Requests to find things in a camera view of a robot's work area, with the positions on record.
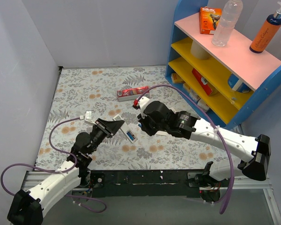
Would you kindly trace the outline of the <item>blue batteries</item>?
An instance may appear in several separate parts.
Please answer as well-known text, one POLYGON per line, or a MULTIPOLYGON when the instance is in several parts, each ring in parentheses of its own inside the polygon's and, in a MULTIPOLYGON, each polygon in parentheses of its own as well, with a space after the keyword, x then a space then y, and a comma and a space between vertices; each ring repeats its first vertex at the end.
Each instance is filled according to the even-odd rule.
POLYGON ((134 140, 134 139, 135 139, 134 135, 133 135, 130 131, 127 132, 127 135, 129 136, 129 138, 130 138, 131 140, 134 140))

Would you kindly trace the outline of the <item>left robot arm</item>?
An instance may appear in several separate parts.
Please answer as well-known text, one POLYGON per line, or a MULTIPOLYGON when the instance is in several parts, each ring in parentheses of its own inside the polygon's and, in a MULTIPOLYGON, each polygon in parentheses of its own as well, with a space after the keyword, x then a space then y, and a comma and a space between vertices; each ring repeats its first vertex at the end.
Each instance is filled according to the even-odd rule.
POLYGON ((88 166, 90 154, 105 138, 113 137, 124 121, 97 119, 90 133, 76 136, 69 156, 50 176, 28 191, 14 194, 7 219, 14 225, 40 225, 48 211, 75 187, 86 187, 90 183, 88 166))

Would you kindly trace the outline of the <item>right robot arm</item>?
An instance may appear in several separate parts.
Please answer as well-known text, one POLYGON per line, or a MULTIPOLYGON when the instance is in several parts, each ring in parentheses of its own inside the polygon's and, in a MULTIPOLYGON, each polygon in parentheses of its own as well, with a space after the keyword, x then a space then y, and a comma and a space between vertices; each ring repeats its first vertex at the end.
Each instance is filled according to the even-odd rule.
POLYGON ((146 97, 141 98, 134 107, 140 110, 138 122, 142 131, 149 136, 162 131, 176 138, 207 143, 238 158, 230 159, 227 163, 208 163, 201 176, 207 186, 241 175, 252 180, 266 180, 271 156, 268 136, 245 136, 217 128, 205 119, 193 117, 187 111, 174 112, 160 101, 146 97))

